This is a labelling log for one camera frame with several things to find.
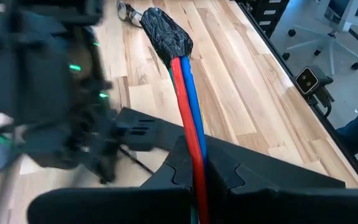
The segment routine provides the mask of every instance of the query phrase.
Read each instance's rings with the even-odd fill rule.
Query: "red cable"
[[[174,58],[172,60],[171,68],[175,91],[178,98],[179,111],[183,120],[183,127],[185,129],[186,141],[193,161],[194,185],[196,190],[199,219],[201,224],[209,224],[203,158],[201,155],[200,144],[198,143],[197,132],[187,98],[185,81],[181,72],[180,58]]]

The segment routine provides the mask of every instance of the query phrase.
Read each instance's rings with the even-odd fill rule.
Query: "black cabinet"
[[[254,17],[267,37],[273,34],[290,0],[236,0]]]

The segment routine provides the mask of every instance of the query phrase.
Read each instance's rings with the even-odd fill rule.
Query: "green led light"
[[[70,65],[70,69],[72,70],[76,70],[76,71],[81,71],[81,67],[79,65]]]
[[[100,93],[99,96],[102,97],[102,98],[109,97],[109,95],[104,94],[104,93]]]

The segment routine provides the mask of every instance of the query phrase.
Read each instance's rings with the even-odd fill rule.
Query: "black electrical tape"
[[[156,7],[148,8],[140,20],[154,50],[166,68],[169,69],[172,59],[189,56],[193,50],[193,41],[171,17]]]

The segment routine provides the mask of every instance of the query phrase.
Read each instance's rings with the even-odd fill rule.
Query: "metal rod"
[[[305,27],[302,27],[302,26],[294,25],[294,27],[296,27],[297,29],[305,30],[305,31],[308,31],[308,32],[311,32],[311,33],[320,35],[320,36],[322,36],[322,37],[327,36],[327,33],[316,32],[316,31],[314,31],[314,30],[311,30],[311,29],[309,29],[309,28],[305,28]]]
[[[335,75],[333,41],[334,39],[332,39],[331,42],[329,43],[329,64],[331,66],[331,75]]]
[[[350,54],[352,54],[353,56],[358,58],[358,54],[356,54],[354,51],[352,51],[351,49],[348,49],[345,45],[339,43],[338,41],[336,41],[336,43],[343,49],[347,50]]]
[[[300,44],[293,45],[291,47],[287,47],[287,50],[295,49],[295,48],[298,48],[298,47],[305,47],[307,45],[315,44],[315,43],[318,43],[320,41],[321,41],[321,39],[309,40],[309,41],[306,41],[304,43],[300,43]]]

